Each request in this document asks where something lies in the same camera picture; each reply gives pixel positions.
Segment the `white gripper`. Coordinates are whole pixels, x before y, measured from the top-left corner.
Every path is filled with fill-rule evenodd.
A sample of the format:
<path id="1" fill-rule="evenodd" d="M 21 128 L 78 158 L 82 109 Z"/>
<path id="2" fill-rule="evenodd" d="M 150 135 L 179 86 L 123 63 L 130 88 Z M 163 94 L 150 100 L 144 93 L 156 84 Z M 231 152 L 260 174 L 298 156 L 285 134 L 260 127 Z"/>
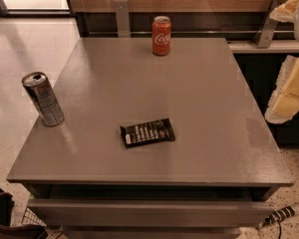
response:
<path id="1" fill-rule="evenodd" d="M 283 23 L 294 22 L 294 36 L 299 41 L 299 0 L 287 0 L 270 13 L 270 18 Z M 299 57 L 288 55 L 281 65 L 265 119 L 270 123 L 285 123 L 292 120 L 298 112 Z"/>

